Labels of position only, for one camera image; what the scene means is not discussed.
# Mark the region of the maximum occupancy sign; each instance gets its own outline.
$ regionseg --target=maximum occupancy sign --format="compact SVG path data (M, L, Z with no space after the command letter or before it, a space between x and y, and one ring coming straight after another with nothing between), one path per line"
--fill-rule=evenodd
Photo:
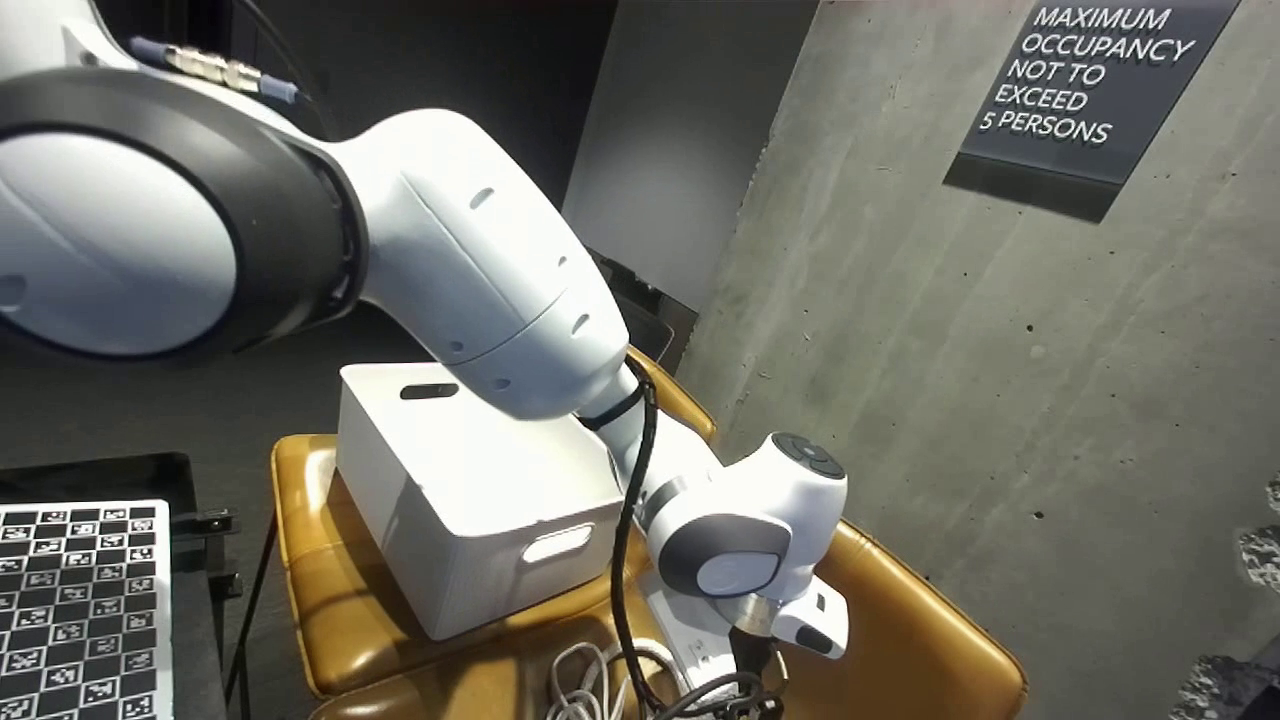
M1241 0L1039 0L949 183L1102 221Z

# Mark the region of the robotic arm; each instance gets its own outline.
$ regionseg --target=robotic arm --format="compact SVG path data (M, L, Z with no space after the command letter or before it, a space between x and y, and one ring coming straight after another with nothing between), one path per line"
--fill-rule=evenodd
M585 416L633 477L645 413L625 318L562 215L470 121L405 113L322 143L134 64L87 0L0 0L0 22L0 330L179 361L367 301L508 416ZM836 661L847 607L810 568L840 509L842 466L798 435L724 466L658 416L634 527L667 593Z

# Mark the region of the checkerboard pattern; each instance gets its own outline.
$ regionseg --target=checkerboard pattern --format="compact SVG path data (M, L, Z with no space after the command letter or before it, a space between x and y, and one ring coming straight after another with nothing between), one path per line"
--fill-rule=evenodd
M0 505L0 720L159 720L168 505Z

